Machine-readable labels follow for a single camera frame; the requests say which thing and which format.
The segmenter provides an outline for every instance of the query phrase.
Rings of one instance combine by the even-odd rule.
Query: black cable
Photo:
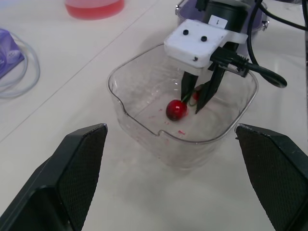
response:
[[[287,81],[283,77],[271,70],[251,63],[247,63],[246,67],[251,71],[258,72],[267,82],[278,88],[285,88],[288,85]]]
[[[261,10],[264,14],[266,14],[268,17],[270,17],[270,18],[272,18],[272,19],[274,19],[274,20],[276,20],[276,21],[278,21],[278,22],[287,24],[287,25],[289,25],[289,26],[295,27],[295,28],[300,29],[300,30],[308,31],[308,27],[301,26],[301,25],[298,25],[298,24],[296,24],[296,23],[292,23],[292,22],[290,22],[290,21],[288,21],[288,20],[285,20],[285,19],[283,19],[283,18],[280,18],[280,17],[278,17],[278,16],[272,14],[271,12],[268,12],[268,10],[265,9],[264,6],[262,6],[262,4],[259,6],[259,8],[260,8],[260,10]]]
[[[263,0],[257,0],[252,12],[251,12],[251,16],[249,19],[249,23],[248,23],[248,28],[247,28],[247,35],[248,35],[248,39],[247,39],[247,49],[248,49],[248,53],[251,59],[251,62],[253,64],[247,64],[247,68],[252,70],[252,71],[256,71],[258,73],[261,74],[261,76],[269,83],[271,83],[272,85],[279,87],[279,88],[285,88],[287,86],[287,81],[280,75],[276,74],[275,72],[272,72],[266,68],[263,68],[261,66],[259,66],[253,48],[252,48],[252,41],[251,41],[251,37],[252,37],[252,27],[253,27],[253,22],[255,20],[257,11],[259,9],[259,7],[261,6]]]
[[[302,0],[302,7],[303,7],[303,15],[306,26],[308,26],[308,10],[307,10],[307,0]]]

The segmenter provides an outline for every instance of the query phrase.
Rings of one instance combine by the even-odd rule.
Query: cherry stem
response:
[[[195,92],[195,90],[193,89],[191,92],[189,92],[187,95],[185,95],[185,97],[181,100],[181,102],[184,102],[185,100],[187,100],[188,97],[191,97],[194,92]]]

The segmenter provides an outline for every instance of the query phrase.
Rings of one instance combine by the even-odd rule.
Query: clear plastic container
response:
[[[244,114],[257,90],[253,74],[226,73],[219,90],[197,115],[189,107],[179,122],[166,106],[180,99],[183,71],[170,66],[158,45],[115,69],[108,88],[121,128],[167,165],[191,169],[203,165]]]
[[[86,20],[107,18],[124,8],[124,0],[64,0],[64,2],[72,17]]]

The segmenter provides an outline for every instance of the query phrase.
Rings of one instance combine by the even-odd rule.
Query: white label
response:
[[[227,23],[228,23],[228,21],[226,19],[219,18],[215,15],[212,15],[210,17],[210,21],[208,21],[209,25],[220,27],[220,28],[223,28],[223,29],[226,27]]]

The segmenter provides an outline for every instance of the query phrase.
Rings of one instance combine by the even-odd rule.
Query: red liquid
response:
[[[119,13],[124,8],[124,0],[119,0],[113,4],[96,8],[78,8],[67,4],[65,6],[72,17],[93,20],[107,18]]]

